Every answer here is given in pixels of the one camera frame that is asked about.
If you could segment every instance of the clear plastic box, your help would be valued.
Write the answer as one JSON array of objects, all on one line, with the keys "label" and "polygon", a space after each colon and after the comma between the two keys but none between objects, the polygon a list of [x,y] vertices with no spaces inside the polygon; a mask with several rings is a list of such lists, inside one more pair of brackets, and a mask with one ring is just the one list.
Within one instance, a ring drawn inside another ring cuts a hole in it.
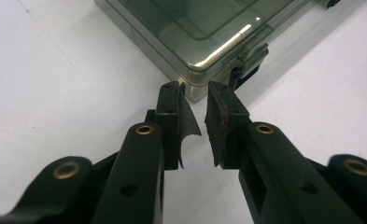
[{"label": "clear plastic box", "polygon": [[210,80],[248,73],[268,54],[275,29],[310,0],[94,0],[198,102]]}]

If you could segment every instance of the black plastic part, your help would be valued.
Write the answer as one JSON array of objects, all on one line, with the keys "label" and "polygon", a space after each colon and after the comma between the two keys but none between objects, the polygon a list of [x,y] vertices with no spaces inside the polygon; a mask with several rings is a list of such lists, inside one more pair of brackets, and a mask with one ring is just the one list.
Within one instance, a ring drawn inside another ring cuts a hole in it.
[{"label": "black plastic part", "polygon": [[352,155],[333,156],[325,172],[332,187],[367,223],[367,161]]},{"label": "black plastic part", "polygon": [[182,163],[181,142],[186,136],[201,135],[184,91],[184,84],[179,85],[176,81],[164,84],[160,88],[156,110],[149,110],[146,115],[146,121],[154,120],[162,128],[164,170],[176,170],[179,162]]},{"label": "black plastic part", "polygon": [[24,192],[16,207],[0,223],[85,223],[94,207],[92,164],[65,157],[46,168]]},{"label": "black plastic part", "polygon": [[93,215],[93,224],[162,223],[162,130],[155,123],[127,133]]},{"label": "black plastic part", "polygon": [[240,136],[253,162],[240,181],[255,223],[362,223],[276,126],[250,123]]},{"label": "black plastic part", "polygon": [[215,166],[239,169],[244,152],[238,147],[238,132],[250,119],[249,112],[230,87],[209,83],[205,123]]},{"label": "black plastic part", "polygon": [[329,3],[328,3],[328,5],[326,5],[326,8],[334,7],[339,2],[340,2],[340,0],[330,0]]}]

